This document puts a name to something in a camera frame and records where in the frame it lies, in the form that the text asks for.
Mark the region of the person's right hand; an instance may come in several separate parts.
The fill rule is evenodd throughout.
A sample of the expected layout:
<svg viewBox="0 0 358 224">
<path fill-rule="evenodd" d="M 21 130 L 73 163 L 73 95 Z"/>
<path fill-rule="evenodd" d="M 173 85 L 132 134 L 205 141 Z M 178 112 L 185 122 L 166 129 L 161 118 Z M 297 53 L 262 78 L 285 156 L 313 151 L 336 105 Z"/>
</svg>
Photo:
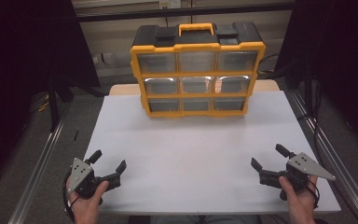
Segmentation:
<svg viewBox="0 0 358 224">
<path fill-rule="evenodd" d="M 289 211 L 289 219 L 291 224 L 316 224 L 314 220 L 313 210 L 315 199 L 310 193 L 315 191 L 317 184 L 317 176 L 311 175 L 308 187 L 301 193 L 296 193 L 285 176 L 279 177 L 282 189 L 287 195 L 287 205 Z"/>
</svg>

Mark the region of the yellow and black drawer organizer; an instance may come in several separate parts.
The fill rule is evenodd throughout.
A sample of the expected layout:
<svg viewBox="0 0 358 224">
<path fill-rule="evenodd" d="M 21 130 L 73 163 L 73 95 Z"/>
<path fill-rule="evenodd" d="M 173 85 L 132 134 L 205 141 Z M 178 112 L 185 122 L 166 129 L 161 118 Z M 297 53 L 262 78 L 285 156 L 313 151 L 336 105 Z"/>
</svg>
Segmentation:
<svg viewBox="0 0 358 224">
<path fill-rule="evenodd" d="M 149 117 L 243 116 L 265 51 L 251 21 L 142 25 L 131 69 Z"/>
</svg>

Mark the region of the person's left hand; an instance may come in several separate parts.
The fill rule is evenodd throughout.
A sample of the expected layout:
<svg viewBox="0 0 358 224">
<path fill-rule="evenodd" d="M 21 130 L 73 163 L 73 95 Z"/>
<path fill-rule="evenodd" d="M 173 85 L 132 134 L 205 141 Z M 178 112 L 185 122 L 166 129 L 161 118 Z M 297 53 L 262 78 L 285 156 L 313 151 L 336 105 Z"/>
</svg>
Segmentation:
<svg viewBox="0 0 358 224">
<path fill-rule="evenodd" d="M 81 198 L 75 191 L 68 194 L 75 218 L 75 224 L 98 224 L 99 205 L 109 183 L 102 182 L 89 199 Z"/>
</svg>

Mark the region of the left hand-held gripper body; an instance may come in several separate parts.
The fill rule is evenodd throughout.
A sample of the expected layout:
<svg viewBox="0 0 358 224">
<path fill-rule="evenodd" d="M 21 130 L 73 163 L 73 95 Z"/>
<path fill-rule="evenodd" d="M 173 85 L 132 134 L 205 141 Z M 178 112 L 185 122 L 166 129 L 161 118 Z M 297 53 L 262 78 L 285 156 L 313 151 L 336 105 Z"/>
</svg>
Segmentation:
<svg viewBox="0 0 358 224">
<path fill-rule="evenodd" d="M 67 189 L 68 193 L 75 191 L 80 197 L 89 199 L 104 181 L 108 182 L 107 191 L 121 186 L 121 165 L 111 175 L 96 176 L 91 165 L 97 160 L 97 157 L 90 157 L 84 161 L 74 158 Z"/>
</svg>

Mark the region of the black metal stand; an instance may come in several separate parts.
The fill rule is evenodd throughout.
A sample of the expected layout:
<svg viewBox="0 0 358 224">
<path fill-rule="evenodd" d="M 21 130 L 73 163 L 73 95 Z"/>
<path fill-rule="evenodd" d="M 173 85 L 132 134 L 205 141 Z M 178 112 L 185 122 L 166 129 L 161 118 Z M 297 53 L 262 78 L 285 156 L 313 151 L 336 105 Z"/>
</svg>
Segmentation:
<svg viewBox="0 0 358 224">
<path fill-rule="evenodd" d="M 64 103 L 71 103 L 73 101 L 74 95 L 70 90 L 70 79 L 68 77 L 58 75 L 49 77 L 48 101 L 51 115 L 51 132 L 55 131 L 60 122 L 57 97 L 60 97 Z"/>
</svg>

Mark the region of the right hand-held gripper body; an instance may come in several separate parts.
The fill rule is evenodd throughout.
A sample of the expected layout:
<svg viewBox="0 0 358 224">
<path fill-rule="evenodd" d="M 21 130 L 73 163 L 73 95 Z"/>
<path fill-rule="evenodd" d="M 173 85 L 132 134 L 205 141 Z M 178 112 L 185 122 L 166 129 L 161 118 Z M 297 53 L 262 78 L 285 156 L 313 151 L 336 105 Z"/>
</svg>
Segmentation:
<svg viewBox="0 0 358 224">
<path fill-rule="evenodd" d="M 326 169 L 322 167 L 317 161 L 312 159 L 306 153 L 301 152 L 296 154 L 292 159 L 288 159 L 286 163 L 286 169 L 280 172 L 273 172 L 269 170 L 263 170 L 258 173 L 259 183 L 261 185 L 266 185 L 276 189 L 281 189 L 280 198 L 283 201 L 287 200 L 286 192 L 282 189 L 282 186 L 279 182 L 280 176 L 285 176 L 291 183 L 294 191 L 296 193 L 301 193 L 308 187 L 309 178 L 311 175 L 315 175 L 327 180 L 335 181 L 336 177 L 329 173 Z M 315 189 L 314 192 L 310 192 L 315 201 L 320 199 L 320 193 L 318 189 Z"/>
</svg>

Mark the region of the black curtain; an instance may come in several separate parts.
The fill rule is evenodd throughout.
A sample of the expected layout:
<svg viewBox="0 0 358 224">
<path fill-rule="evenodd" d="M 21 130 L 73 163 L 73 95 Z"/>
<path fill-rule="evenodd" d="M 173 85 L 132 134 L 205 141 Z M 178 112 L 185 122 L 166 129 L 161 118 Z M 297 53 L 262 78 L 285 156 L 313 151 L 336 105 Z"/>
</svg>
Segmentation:
<svg viewBox="0 0 358 224">
<path fill-rule="evenodd" d="M 275 68 L 315 75 L 358 132 L 358 0 L 295 0 Z"/>
<path fill-rule="evenodd" d="M 20 136 L 32 97 L 98 87 L 72 0 L 0 0 L 0 166 Z"/>
</svg>

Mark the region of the white wall outlet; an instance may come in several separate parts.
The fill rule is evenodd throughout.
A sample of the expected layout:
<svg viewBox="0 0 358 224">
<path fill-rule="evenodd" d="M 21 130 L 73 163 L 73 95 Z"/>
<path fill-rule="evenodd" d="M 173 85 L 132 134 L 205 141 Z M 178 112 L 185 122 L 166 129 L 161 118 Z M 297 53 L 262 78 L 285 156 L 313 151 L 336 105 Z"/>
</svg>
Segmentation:
<svg viewBox="0 0 358 224">
<path fill-rule="evenodd" d="M 173 9 L 181 7 L 181 0 L 159 0 L 160 9 Z"/>
</svg>

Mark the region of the black horizontal bar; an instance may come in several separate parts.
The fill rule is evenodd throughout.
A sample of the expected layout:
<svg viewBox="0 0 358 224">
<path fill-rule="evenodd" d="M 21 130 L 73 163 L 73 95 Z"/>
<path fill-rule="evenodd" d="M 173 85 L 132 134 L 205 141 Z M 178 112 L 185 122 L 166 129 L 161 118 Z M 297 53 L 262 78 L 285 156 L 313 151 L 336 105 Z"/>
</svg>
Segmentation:
<svg viewBox="0 0 358 224">
<path fill-rule="evenodd" d="M 123 20 L 135 20 L 135 19 L 169 18 L 169 17 L 197 16 L 197 15 L 282 11 L 282 10 L 291 10 L 295 6 L 296 6 L 295 2 L 284 2 L 284 3 L 273 3 L 273 4 L 230 6 L 230 7 L 187 7 L 187 8 L 178 8 L 178 9 L 154 9 L 154 10 L 118 12 L 118 13 L 91 13 L 91 14 L 79 14 L 76 16 L 76 20 L 78 22 L 123 21 Z"/>
</svg>

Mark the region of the set of clear plastic drawers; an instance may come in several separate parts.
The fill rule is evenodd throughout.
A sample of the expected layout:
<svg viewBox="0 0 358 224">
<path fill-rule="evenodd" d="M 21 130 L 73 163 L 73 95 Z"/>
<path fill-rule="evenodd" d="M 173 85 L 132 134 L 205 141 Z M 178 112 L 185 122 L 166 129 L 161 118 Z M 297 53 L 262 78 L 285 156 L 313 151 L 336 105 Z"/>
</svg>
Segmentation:
<svg viewBox="0 0 358 224">
<path fill-rule="evenodd" d="M 257 52 L 193 51 L 142 54 L 147 105 L 152 112 L 242 111 Z"/>
</svg>

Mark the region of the aluminium floor rail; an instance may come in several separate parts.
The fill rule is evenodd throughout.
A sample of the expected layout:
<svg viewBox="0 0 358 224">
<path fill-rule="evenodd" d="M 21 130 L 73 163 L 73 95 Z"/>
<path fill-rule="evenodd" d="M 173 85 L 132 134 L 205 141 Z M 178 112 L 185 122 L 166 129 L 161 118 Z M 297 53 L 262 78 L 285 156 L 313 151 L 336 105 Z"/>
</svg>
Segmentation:
<svg viewBox="0 0 358 224">
<path fill-rule="evenodd" d="M 317 119 L 311 117 L 308 113 L 305 100 L 301 97 L 300 93 L 298 91 L 289 91 L 287 92 L 287 97 L 294 103 L 294 111 L 299 113 L 299 120 L 304 121 L 312 133 L 312 143 L 318 153 L 317 158 L 319 160 L 322 159 L 322 156 L 327 158 L 334 173 L 337 175 L 337 181 L 342 185 L 344 192 L 348 195 L 346 202 L 352 203 L 358 212 L 358 184 L 355 179 L 328 140 L 322 126 L 318 123 Z"/>
<path fill-rule="evenodd" d="M 38 158 L 37 164 L 33 169 L 30 179 L 27 182 L 25 190 L 22 192 L 22 195 L 17 202 L 17 205 L 8 221 L 7 224 L 23 224 L 32 202 L 34 196 L 36 195 L 37 188 L 41 182 L 42 176 L 46 171 L 49 158 L 51 157 L 52 151 L 55 148 L 58 139 L 61 135 L 62 128 L 68 117 L 68 113 L 71 110 L 72 103 L 65 103 L 62 106 L 62 114 L 58 114 L 58 121 L 55 124 L 54 128 L 49 132 L 48 140 L 43 147 L 41 155 Z"/>
</svg>

